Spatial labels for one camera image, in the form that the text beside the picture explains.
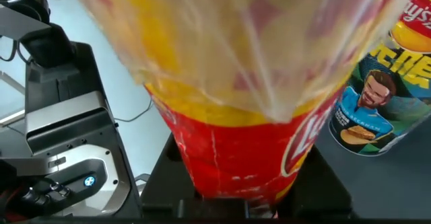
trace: black cable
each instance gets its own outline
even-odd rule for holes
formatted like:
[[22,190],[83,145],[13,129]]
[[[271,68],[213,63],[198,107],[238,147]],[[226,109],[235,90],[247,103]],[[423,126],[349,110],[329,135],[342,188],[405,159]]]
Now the black cable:
[[14,128],[14,127],[12,127],[12,126],[8,126],[8,125],[2,125],[2,126],[4,126],[4,127],[8,128],[8,129],[10,129],[10,130],[13,130],[14,132],[19,133],[20,135],[22,135],[23,137],[25,137],[25,134],[24,134],[24,133],[22,133],[21,131],[19,131],[19,130],[15,129],[15,128]]
[[4,59],[2,56],[0,56],[0,60],[5,61],[5,62],[10,62],[15,58],[16,52],[18,49],[18,41],[13,41],[12,44],[12,51],[11,51],[11,55],[9,56],[8,59]]
[[25,62],[27,65],[30,64],[30,62],[22,55],[21,53],[21,43],[18,42],[17,48],[16,48],[16,52],[18,53],[18,56],[20,57],[21,60],[23,60],[23,62]]
[[150,99],[150,103],[148,104],[148,107],[141,113],[139,113],[137,116],[133,117],[132,119],[129,120],[123,120],[120,118],[114,118],[115,120],[121,121],[121,122],[133,122],[134,120],[138,119],[140,116],[142,116],[143,114],[147,113],[148,110],[151,109],[151,107],[153,106],[153,100]]

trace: printed face on can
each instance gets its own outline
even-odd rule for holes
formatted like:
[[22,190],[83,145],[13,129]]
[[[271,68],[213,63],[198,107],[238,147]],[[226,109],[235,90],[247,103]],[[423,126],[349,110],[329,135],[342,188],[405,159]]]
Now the printed face on can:
[[389,102],[395,95],[396,87],[391,76],[378,70],[371,71],[364,84],[358,106],[375,109]]

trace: lay's logo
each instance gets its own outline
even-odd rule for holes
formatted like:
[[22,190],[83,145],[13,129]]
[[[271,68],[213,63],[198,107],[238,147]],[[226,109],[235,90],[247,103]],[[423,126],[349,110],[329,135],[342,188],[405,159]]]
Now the lay's logo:
[[431,1],[429,0],[411,0],[404,7],[401,20],[406,26],[431,37]]
[[431,53],[431,0],[410,0],[391,30],[397,44],[408,51]]

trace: gray surface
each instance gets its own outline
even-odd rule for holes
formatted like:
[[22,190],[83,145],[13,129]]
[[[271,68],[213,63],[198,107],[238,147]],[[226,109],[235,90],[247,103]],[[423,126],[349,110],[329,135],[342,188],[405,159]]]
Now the gray surface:
[[348,152],[327,125],[317,147],[350,192],[360,217],[431,219],[430,126],[428,119],[378,157]]
[[[26,131],[24,119],[11,124],[10,127],[21,133]],[[3,157],[30,157],[32,155],[24,135],[8,128],[0,128],[0,152]]]

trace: plastic wrap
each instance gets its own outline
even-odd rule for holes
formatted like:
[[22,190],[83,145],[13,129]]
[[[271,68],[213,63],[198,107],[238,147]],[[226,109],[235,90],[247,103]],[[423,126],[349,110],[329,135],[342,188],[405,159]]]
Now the plastic wrap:
[[81,1],[153,95],[198,191],[271,204],[407,0]]

